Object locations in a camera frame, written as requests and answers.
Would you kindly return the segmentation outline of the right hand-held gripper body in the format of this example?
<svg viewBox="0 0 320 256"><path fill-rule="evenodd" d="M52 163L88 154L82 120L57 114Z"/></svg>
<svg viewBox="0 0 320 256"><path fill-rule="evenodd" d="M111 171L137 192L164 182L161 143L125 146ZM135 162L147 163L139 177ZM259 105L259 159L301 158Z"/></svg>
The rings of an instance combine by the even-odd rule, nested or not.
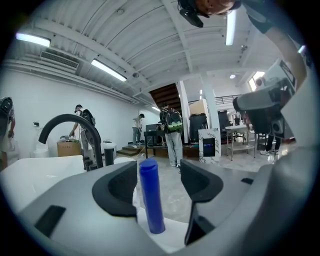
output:
<svg viewBox="0 0 320 256"><path fill-rule="evenodd" d="M279 104L280 109L289 102L297 90L297 79L282 59L277 59L266 71L264 81L266 87L271 87L271 98Z"/></svg>

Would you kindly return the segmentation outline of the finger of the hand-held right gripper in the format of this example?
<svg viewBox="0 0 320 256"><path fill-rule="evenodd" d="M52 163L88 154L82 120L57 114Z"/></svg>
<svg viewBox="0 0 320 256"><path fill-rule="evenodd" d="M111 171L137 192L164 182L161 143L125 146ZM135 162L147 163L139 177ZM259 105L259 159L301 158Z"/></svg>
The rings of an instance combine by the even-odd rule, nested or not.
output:
<svg viewBox="0 0 320 256"><path fill-rule="evenodd" d="M272 106L268 87L245 93L233 100L233 107L237 112L265 109Z"/></svg>

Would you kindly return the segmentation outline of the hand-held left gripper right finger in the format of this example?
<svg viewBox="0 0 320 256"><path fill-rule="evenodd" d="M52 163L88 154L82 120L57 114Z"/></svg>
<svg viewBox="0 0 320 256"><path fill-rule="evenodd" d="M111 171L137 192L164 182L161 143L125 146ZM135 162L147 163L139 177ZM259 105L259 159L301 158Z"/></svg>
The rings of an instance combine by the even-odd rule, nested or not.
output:
<svg viewBox="0 0 320 256"><path fill-rule="evenodd" d="M310 195L310 149L299 147L258 172L183 160L192 203L180 256L260 256L292 230Z"/></svg>

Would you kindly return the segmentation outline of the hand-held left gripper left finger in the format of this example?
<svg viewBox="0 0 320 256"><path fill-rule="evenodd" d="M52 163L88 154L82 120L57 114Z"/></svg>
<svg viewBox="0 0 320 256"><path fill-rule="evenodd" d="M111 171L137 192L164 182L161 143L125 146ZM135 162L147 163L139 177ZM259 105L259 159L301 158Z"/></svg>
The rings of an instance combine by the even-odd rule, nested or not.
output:
<svg viewBox="0 0 320 256"><path fill-rule="evenodd" d="M54 255L162 256L133 206L137 163L127 161L67 177L19 212Z"/></svg>

